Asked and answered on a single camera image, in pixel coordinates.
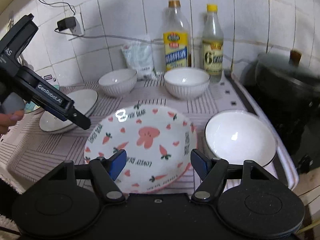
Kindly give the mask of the person's left hand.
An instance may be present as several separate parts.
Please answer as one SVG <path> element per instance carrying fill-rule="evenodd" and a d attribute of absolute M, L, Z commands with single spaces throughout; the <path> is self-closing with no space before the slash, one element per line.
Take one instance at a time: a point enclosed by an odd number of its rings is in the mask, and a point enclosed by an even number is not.
<path fill-rule="evenodd" d="M 9 127 L 15 126 L 16 123 L 24 117 L 24 110 L 16 111 L 13 114 L 0 114 L 0 134 L 7 134 Z"/>

